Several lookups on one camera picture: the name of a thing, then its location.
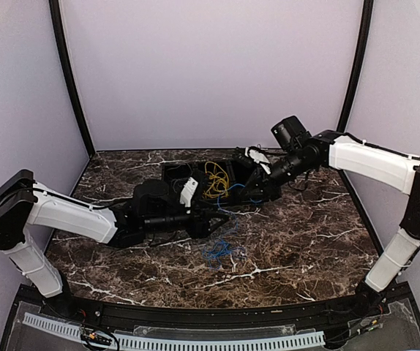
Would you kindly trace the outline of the black three-compartment bin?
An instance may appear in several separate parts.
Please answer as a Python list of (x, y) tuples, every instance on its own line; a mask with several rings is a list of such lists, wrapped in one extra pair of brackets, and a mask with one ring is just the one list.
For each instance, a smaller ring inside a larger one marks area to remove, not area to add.
[(252, 200), (252, 190), (243, 190), (255, 167), (246, 167), (229, 159), (200, 162), (178, 162), (162, 166), (162, 180), (179, 194), (189, 177), (203, 187), (204, 205), (258, 205), (267, 201)]

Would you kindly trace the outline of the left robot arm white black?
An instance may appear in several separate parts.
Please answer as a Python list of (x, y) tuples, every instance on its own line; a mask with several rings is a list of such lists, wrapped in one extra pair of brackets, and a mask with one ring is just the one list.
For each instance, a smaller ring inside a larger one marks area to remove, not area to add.
[(125, 249), (144, 241), (148, 233), (185, 231), (206, 238), (229, 216), (200, 205), (202, 182), (190, 176), (179, 194), (159, 179), (137, 185), (131, 197), (94, 205), (53, 191), (20, 170), (0, 187), (0, 251), (64, 319), (79, 312), (66, 279), (29, 234), (30, 225), (63, 230), (97, 243)]

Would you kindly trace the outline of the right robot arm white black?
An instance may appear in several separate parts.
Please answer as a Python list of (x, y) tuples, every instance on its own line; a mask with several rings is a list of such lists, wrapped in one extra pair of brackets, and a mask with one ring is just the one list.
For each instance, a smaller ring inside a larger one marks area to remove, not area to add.
[(365, 317), (378, 304), (376, 294), (385, 290), (420, 250), (420, 156), (368, 143), (347, 132), (325, 130), (311, 135), (296, 116), (284, 118), (271, 128), (280, 148), (279, 160), (250, 146), (244, 155), (259, 165), (261, 186), (281, 186), (302, 173), (330, 167), (349, 171), (389, 185), (408, 196), (397, 233), (392, 237), (361, 283), (364, 288), (350, 299), (350, 312)]

